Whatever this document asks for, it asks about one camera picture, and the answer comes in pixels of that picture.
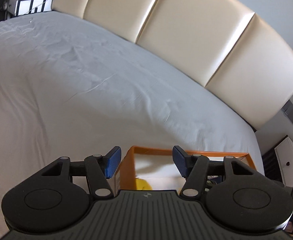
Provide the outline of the orange cardboard box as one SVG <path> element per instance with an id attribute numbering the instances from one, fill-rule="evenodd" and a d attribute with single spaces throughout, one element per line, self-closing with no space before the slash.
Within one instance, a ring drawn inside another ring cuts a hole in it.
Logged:
<path id="1" fill-rule="evenodd" d="M 180 192 L 185 179 L 176 168 L 171 150 L 131 147 L 114 176 L 114 190 L 136 190 L 136 178 L 146 180 L 152 190 Z"/>

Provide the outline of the yellow small box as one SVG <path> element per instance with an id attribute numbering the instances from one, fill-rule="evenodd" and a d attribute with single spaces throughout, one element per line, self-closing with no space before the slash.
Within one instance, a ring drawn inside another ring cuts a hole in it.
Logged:
<path id="1" fill-rule="evenodd" d="M 136 190 L 138 191 L 151 191 L 152 187 L 150 186 L 150 184 L 141 178 L 136 178 L 135 179 L 136 182 Z"/>

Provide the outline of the white bed sheet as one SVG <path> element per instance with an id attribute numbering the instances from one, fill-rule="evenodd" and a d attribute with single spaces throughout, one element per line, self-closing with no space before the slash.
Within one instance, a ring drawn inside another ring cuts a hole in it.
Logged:
<path id="1" fill-rule="evenodd" d="M 253 129 L 156 55 L 60 12 L 0 22 L 1 200 L 61 156 L 83 160 L 114 146 L 249 153 Z"/>

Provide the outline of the white bedside cabinet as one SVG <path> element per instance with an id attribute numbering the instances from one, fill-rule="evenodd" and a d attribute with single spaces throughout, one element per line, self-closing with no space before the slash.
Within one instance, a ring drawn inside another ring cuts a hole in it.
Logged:
<path id="1" fill-rule="evenodd" d="M 275 147 L 283 184 L 293 187 L 293 141 L 286 137 Z"/>

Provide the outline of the cream padded headboard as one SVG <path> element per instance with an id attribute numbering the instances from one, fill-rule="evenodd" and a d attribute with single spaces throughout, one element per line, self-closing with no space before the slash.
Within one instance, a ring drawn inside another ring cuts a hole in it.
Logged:
<path id="1" fill-rule="evenodd" d="M 53 0 L 164 59 L 260 129 L 293 95 L 293 50 L 237 0 Z"/>

